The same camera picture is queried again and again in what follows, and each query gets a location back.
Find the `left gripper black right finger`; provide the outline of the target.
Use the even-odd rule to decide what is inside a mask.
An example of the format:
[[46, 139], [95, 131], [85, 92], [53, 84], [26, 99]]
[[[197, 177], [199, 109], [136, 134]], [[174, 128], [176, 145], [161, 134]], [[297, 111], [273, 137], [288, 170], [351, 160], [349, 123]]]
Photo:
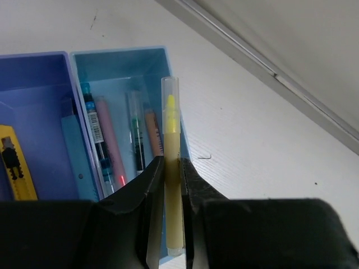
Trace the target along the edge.
[[357, 268], [337, 212], [318, 198], [231, 200], [181, 159], [187, 268]]

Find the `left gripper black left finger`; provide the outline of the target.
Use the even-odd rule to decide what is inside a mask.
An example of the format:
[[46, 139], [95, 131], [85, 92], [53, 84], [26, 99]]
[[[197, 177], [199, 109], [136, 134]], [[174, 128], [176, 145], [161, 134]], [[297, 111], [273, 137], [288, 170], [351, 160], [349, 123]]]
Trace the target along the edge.
[[158, 268], [164, 157], [109, 197], [1, 203], [2, 268]]

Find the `orange pink pen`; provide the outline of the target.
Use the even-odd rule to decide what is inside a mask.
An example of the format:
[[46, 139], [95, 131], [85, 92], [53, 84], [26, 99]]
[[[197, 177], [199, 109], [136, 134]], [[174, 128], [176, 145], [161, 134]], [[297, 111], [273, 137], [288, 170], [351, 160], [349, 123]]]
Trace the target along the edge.
[[163, 146], [157, 118], [149, 103], [144, 103], [144, 116], [153, 156], [163, 156]]

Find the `cream yellow pen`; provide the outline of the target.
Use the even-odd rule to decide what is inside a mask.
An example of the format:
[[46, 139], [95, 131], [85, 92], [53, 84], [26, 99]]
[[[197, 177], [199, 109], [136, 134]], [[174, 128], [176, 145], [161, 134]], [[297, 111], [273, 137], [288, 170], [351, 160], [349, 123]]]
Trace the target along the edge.
[[180, 177], [181, 110], [179, 79], [173, 76], [163, 77], [161, 84], [166, 246], [170, 257], [178, 257], [184, 249]]

